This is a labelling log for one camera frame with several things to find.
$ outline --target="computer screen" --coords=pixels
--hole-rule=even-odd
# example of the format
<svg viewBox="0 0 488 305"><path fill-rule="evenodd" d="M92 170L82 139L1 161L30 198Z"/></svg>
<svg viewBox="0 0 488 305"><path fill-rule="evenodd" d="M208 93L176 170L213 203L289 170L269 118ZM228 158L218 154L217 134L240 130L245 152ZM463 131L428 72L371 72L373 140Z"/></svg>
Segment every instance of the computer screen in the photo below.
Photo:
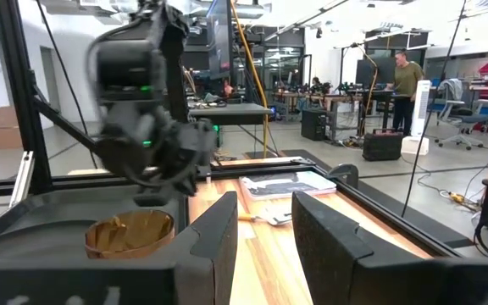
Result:
<svg viewBox="0 0 488 305"><path fill-rule="evenodd" d="M394 58L374 58L378 67L378 77L376 84L392 84L395 82L395 68L397 62ZM368 59L357 62L356 83L362 84L364 88L369 88L374 80L374 65Z"/></svg>
<svg viewBox="0 0 488 305"><path fill-rule="evenodd" d="M231 14L229 0L213 0L207 12L208 65L210 79L229 77L231 72Z"/></svg>

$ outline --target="black equipment case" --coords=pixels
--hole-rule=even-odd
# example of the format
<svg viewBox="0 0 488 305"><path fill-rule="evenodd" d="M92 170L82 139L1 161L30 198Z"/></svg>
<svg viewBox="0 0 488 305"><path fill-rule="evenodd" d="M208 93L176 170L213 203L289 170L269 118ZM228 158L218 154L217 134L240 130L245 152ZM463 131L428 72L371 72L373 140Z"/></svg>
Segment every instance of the black equipment case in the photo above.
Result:
<svg viewBox="0 0 488 305"><path fill-rule="evenodd" d="M306 109L302 111L301 136L312 141L325 139L327 112L322 109Z"/></svg>
<svg viewBox="0 0 488 305"><path fill-rule="evenodd" d="M364 136L363 158L367 161L398 160L401 157L403 138L402 133L393 129L373 130L371 134Z"/></svg>

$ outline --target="pole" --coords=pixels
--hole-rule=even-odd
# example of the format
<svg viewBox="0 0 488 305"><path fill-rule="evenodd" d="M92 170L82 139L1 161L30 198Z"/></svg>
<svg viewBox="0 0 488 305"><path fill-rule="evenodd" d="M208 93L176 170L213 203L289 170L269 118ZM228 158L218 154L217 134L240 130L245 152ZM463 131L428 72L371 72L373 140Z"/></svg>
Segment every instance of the pole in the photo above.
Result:
<svg viewBox="0 0 488 305"><path fill-rule="evenodd" d="M0 39L24 151L31 151L35 156L30 192L40 194L51 191L52 176L41 116L33 103L35 76L27 54L17 0L0 0Z"/></svg>
<svg viewBox="0 0 488 305"><path fill-rule="evenodd" d="M343 47L343 48L342 48L342 51L341 51L341 53L340 53L340 81L339 81L339 86L338 86L338 88L339 88L339 89L340 89L340 87L341 87L340 85L342 84L342 77L343 77L343 75L344 75L344 50L345 50L345 49L346 49L346 48L345 48L345 47Z"/></svg>

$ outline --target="person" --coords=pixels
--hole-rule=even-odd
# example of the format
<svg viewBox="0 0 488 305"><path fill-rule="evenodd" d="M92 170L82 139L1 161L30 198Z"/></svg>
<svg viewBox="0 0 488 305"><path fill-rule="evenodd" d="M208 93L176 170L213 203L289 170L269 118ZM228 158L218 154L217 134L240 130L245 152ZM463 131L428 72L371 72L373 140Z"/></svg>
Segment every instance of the person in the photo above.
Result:
<svg viewBox="0 0 488 305"><path fill-rule="evenodd" d="M233 94L233 87L230 86L229 80L224 80L224 92L223 92L224 97L230 97L231 94Z"/></svg>
<svg viewBox="0 0 488 305"><path fill-rule="evenodd" d="M412 128L417 83L423 79L424 73L419 64L408 62L405 50L397 53L395 58L395 83L388 84L387 89L392 89L396 94L407 97L399 97L395 100L393 129L398 130L404 120L403 133L405 136L409 136Z"/></svg>
<svg viewBox="0 0 488 305"><path fill-rule="evenodd" d="M321 93L321 82L319 81L319 77L312 78L312 86L310 87L310 91L313 94Z"/></svg>

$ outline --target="wooden tabletop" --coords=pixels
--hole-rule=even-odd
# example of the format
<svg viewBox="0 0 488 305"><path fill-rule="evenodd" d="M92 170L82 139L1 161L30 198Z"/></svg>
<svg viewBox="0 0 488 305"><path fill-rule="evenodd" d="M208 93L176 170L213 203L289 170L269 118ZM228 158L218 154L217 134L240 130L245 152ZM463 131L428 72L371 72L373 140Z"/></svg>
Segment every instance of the wooden tabletop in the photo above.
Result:
<svg viewBox="0 0 488 305"><path fill-rule="evenodd" d="M296 93L296 92L275 92L274 93L277 97L307 97L313 100L330 100L333 102L346 102L351 101L352 99L347 96L339 96L339 95L321 95L321 94L310 94L310 93ZM362 97L353 97L353 100L361 100Z"/></svg>
<svg viewBox="0 0 488 305"><path fill-rule="evenodd" d="M257 160L238 161L239 164L252 162ZM241 191L238 179L215 180L210 184L200 184L196 196L190 198L190 221L198 218L227 191L237 192L239 213L258 214L265 207L283 211L291 210L290 198L252 201ZM333 193L317 196L317 198L384 240L421 258L430 257L425 251L342 194ZM266 222L239 222L238 251L230 304L312 304L291 224L273 227Z"/></svg>

